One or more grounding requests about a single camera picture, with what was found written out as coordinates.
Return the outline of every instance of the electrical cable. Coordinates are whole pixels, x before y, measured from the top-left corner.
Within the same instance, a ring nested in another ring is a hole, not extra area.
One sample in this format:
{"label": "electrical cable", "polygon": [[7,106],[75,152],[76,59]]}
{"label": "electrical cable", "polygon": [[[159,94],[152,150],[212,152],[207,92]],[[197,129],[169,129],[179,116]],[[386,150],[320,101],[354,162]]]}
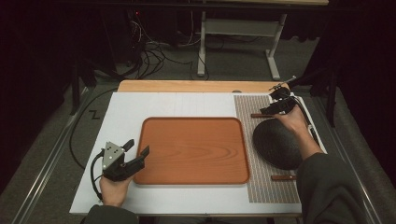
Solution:
{"label": "electrical cable", "polygon": [[98,188],[96,187],[95,179],[93,178],[93,168],[94,168],[94,166],[95,166],[95,164],[96,164],[96,161],[97,161],[99,158],[103,157],[104,155],[105,155],[105,152],[102,150],[99,154],[97,154],[97,155],[95,156],[95,158],[93,158],[93,161],[92,161],[92,163],[91,163],[91,182],[92,182],[92,187],[93,187],[93,190],[94,190],[95,193],[96,193],[96,196],[99,198],[100,201],[103,200],[103,197],[102,197],[102,193],[100,193],[99,190],[98,190]]}
{"label": "electrical cable", "polygon": [[139,16],[136,15],[135,11],[134,11],[134,14],[135,14],[135,16],[136,16],[136,18],[137,18],[137,21],[138,21],[138,24],[140,25],[140,28],[143,30],[143,33],[145,34],[145,36],[146,36],[152,43],[156,43],[156,44],[158,44],[158,45],[163,44],[163,43],[158,42],[158,41],[155,41],[155,40],[151,39],[151,37],[149,37],[148,33],[146,32],[146,29],[143,27],[142,21],[139,19]]}
{"label": "electrical cable", "polygon": [[190,46],[190,45],[194,45],[194,44],[198,43],[200,41],[200,39],[198,39],[198,41],[195,41],[194,43],[191,43],[193,35],[194,35],[194,19],[193,19],[192,11],[191,11],[191,35],[190,35],[189,42],[187,42],[187,44],[179,44],[179,46],[185,47],[185,46]]}
{"label": "electrical cable", "polygon": [[95,182],[100,178],[100,177],[102,177],[103,175],[99,175],[98,177],[96,177],[95,178]]}
{"label": "electrical cable", "polygon": [[[163,49],[161,48],[161,46],[158,43],[150,43],[150,42],[147,43],[147,46],[151,46],[151,45],[153,45],[154,48],[148,48],[148,49],[144,50],[144,54],[146,55],[146,58],[143,59],[143,63],[146,65],[146,69],[143,73],[140,73],[140,71],[138,71],[138,73],[135,76],[135,79],[143,79],[151,74],[154,74],[154,73],[160,71],[164,67],[165,60],[170,61],[172,63],[189,64],[190,65],[190,73],[191,73],[192,62],[182,63],[182,62],[172,60],[164,54]],[[153,63],[150,58],[155,58],[157,60],[157,62]],[[155,67],[149,70],[149,67],[152,65],[155,65]]]}
{"label": "electrical cable", "polygon": [[179,47],[188,47],[188,46],[193,46],[198,44],[201,41],[201,37],[199,37],[197,40],[195,40],[194,42],[190,43],[190,44],[179,44]]}
{"label": "electrical cable", "polygon": [[139,27],[139,39],[137,40],[139,43],[142,40],[142,27],[140,27],[140,25],[135,21],[131,22],[134,24],[134,33],[136,32],[136,27]]}
{"label": "electrical cable", "polygon": [[79,121],[81,120],[82,115],[83,115],[84,112],[87,110],[87,108],[93,103],[93,101],[95,101],[96,99],[98,99],[99,97],[101,97],[102,95],[104,95],[104,94],[106,94],[106,93],[108,93],[108,92],[116,91],[116,90],[117,90],[117,88],[114,88],[114,89],[111,89],[111,90],[108,90],[108,91],[104,91],[104,92],[98,94],[97,96],[95,96],[95,97],[84,107],[84,109],[81,111],[81,113],[79,114],[79,116],[78,116],[78,118],[77,118],[77,120],[76,120],[75,125],[73,126],[72,132],[71,132],[70,137],[69,137],[69,151],[70,151],[70,154],[72,155],[73,160],[75,161],[75,163],[76,163],[79,167],[81,167],[81,169],[83,169],[83,170],[85,170],[85,167],[78,161],[78,159],[77,159],[75,153],[73,152],[73,148],[72,148],[72,141],[73,141],[74,132],[75,132],[75,130],[76,130],[78,124],[79,124]]}

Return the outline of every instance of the human hand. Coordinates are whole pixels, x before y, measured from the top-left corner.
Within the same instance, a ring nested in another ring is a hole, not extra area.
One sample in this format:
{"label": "human hand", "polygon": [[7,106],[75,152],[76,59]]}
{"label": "human hand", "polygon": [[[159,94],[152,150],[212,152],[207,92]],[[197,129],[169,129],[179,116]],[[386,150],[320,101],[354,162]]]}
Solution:
{"label": "human hand", "polygon": [[102,191],[103,205],[121,207],[125,201],[132,179],[133,176],[130,176],[126,180],[115,182],[102,176],[99,185]]}
{"label": "human hand", "polygon": [[275,114],[274,118],[279,119],[283,125],[292,133],[307,131],[307,123],[301,108],[297,105],[287,114]]}

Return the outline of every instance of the gray carpet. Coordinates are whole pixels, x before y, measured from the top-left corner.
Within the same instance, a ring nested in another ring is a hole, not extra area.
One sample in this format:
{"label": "gray carpet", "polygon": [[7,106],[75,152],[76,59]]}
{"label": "gray carpet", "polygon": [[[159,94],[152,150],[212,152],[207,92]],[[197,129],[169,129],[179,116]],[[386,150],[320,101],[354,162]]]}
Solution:
{"label": "gray carpet", "polygon": [[[262,54],[265,39],[252,43],[225,42],[223,49],[216,40],[209,42],[211,50],[207,52],[207,69],[209,80],[271,80],[268,67]],[[297,40],[282,40],[276,52],[276,64],[282,80],[291,76],[299,77],[309,61],[316,41],[300,43]],[[191,79],[195,78],[197,52],[195,47],[170,49],[163,46],[164,54],[178,62],[193,62],[192,70],[186,64],[165,61],[163,68],[147,79]],[[82,94],[82,107],[79,109],[81,118],[70,116],[72,110],[71,90],[65,94],[65,103],[48,119],[40,135],[23,159],[17,173],[13,176],[4,193],[0,197],[0,223],[11,223],[23,204],[30,188],[34,185],[48,157],[56,158],[53,170],[41,179],[45,186],[35,194],[32,209],[25,214],[21,223],[79,223],[80,216],[68,213],[73,202],[83,170],[75,163],[69,151],[68,140],[73,133],[72,148],[76,158],[86,165],[92,146],[99,132],[103,116],[106,113],[110,92],[118,86],[118,82],[99,77],[98,85]],[[329,153],[338,155],[346,161],[352,161],[353,169],[361,180],[368,194],[366,198],[368,215],[372,223],[392,223],[396,220],[395,189],[379,163],[368,148],[359,128],[347,110],[340,91],[337,92],[335,107],[335,128],[331,128],[324,117],[323,98],[313,98],[307,87],[296,88],[296,94],[304,97],[314,123],[317,126],[324,146]],[[76,129],[69,129],[68,124],[78,121]],[[277,224],[298,223],[294,218],[276,218]]]}

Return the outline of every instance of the white table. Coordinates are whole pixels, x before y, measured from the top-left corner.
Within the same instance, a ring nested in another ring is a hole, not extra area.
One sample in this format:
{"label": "white table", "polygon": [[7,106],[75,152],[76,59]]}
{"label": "white table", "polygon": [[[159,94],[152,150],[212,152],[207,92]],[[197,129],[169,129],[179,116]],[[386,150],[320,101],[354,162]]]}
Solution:
{"label": "white table", "polygon": [[[123,92],[131,86],[136,89],[147,86],[161,86],[162,92]],[[149,117],[236,117],[235,95],[267,95],[268,92],[171,92],[180,89],[198,91],[214,89],[222,82],[201,81],[128,81],[120,85],[113,94],[101,130],[97,136],[92,154],[78,186],[70,213],[86,214],[98,203],[90,180],[90,166],[107,141],[123,145],[129,139],[135,146],[126,153],[125,160],[135,157],[141,125]],[[272,86],[265,82],[224,82],[225,89],[244,89],[246,86]],[[101,162],[94,172],[101,174]],[[268,216],[298,217],[300,203],[250,203],[248,184],[242,185],[150,185],[132,183],[123,205],[139,216]]]}

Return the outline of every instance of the black cable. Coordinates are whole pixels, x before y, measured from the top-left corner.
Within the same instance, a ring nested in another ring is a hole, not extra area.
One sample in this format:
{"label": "black cable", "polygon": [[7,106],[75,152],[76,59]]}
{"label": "black cable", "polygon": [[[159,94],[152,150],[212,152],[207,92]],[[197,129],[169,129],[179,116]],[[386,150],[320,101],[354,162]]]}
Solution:
{"label": "black cable", "polygon": [[91,163],[91,182],[92,182],[92,187],[93,187],[93,190],[94,190],[95,193],[96,193],[96,196],[98,196],[98,198],[99,198],[100,201],[103,200],[103,197],[102,197],[102,193],[100,193],[99,190],[98,190],[98,188],[96,187],[95,179],[93,178],[93,168],[94,168],[94,166],[95,166],[96,161],[97,161],[99,158],[103,157],[104,155],[105,155],[105,152],[102,150],[99,154],[97,154],[97,155],[95,156],[95,158],[93,158],[93,161],[92,161],[92,163]]}
{"label": "black cable", "polygon": [[104,91],[104,92],[98,94],[95,98],[93,98],[93,99],[84,107],[84,109],[81,111],[81,113],[79,114],[79,116],[78,116],[78,118],[77,118],[77,120],[76,120],[76,123],[75,123],[75,125],[74,125],[74,127],[73,127],[73,129],[72,129],[72,132],[71,132],[70,137],[69,137],[69,150],[70,150],[70,153],[71,153],[71,155],[72,155],[72,157],[73,157],[73,160],[74,160],[74,161],[76,162],[76,164],[77,164],[79,167],[81,167],[81,169],[83,169],[83,170],[85,170],[85,167],[78,161],[76,155],[75,155],[74,152],[73,152],[73,148],[72,148],[72,139],[73,139],[74,132],[75,132],[77,126],[78,126],[79,121],[81,120],[82,115],[83,115],[84,112],[87,110],[88,106],[90,106],[90,105],[93,103],[93,101],[95,101],[96,99],[98,99],[98,98],[101,97],[102,95],[104,95],[104,94],[106,94],[106,93],[108,93],[108,92],[111,92],[111,91],[116,91],[116,90],[117,90],[117,88],[114,88],[114,89],[111,89],[111,90],[108,90],[108,91]]}
{"label": "black cable", "polygon": [[[146,69],[142,74],[140,74],[140,71],[138,71],[138,74],[136,74],[135,79],[143,79],[151,74],[154,74],[154,73],[160,71],[164,67],[165,60],[170,61],[172,63],[189,64],[190,65],[190,73],[191,73],[192,62],[182,63],[182,62],[172,60],[172,59],[168,58],[163,53],[163,49],[161,48],[161,46],[159,44],[147,43],[147,46],[149,46],[149,45],[154,45],[154,48],[146,49],[144,51],[144,53],[146,54],[146,58],[143,60],[143,63],[146,65]],[[153,63],[150,58],[155,58],[157,60],[157,62]],[[154,68],[152,68],[149,71],[149,67],[152,65],[155,65],[155,66],[154,66]]]}
{"label": "black cable", "polygon": [[102,177],[102,175],[99,175],[98,177],[95,178],[95,182],[96,180],[98,180],[100,177]]}
{"label": "black cable", "polygon": [[[132,18],[132,16],[128,13],[128,19],[131,19],[131,18]],[[142,66],[141,51],[143,51],[141,48],[143,48],[142,46],[146,43],[146,41],[144,40],[144,38],[141,38],[141,36],[142,36],[141,30],[143,28],[137,22],[135,22],[135,21],[131,21],[131,22],[134,24],[134,32],[132,33],[132,36],[131,36],[131,39],[133,40],[132,41],[133,42],[132,49],[134,49],[134,53],[136,54],[135,55],[136,62],[134,62],[134,67],[122,74],[119,74],[117,71],[107,69],[107,68],[101,66],[100,64],[93,62],[92,60],[83,59],[85,62],[91,64],[93,67],[98,68],[99,70],[104,72],[106,75],[108,75],[108,77],[104,77],[99,74],[95,74],[97,77],[109,78],[109,79],[115,78],[117,81],[123,81],[124,79],[128,79],[127,76],[140,70],[140,67]],[[136,33],[137,28],[140,29],[139,34],[138,34],[139,37],[138,37],[138,40],[134,43],[134,38],[135,38],[135,33]]]}
{"label": "black cable", "polygon": [[[185,39],[189,39],[189,42],[185,41],[186,43],[182,43]],[[201,41],[201,36],[200,35],[192,35],[192,36],[185,36],[185,35],[178,35],[177,36],[177,46],[178,47],[187,47],[187,46],[193,46],[196,45]]]}

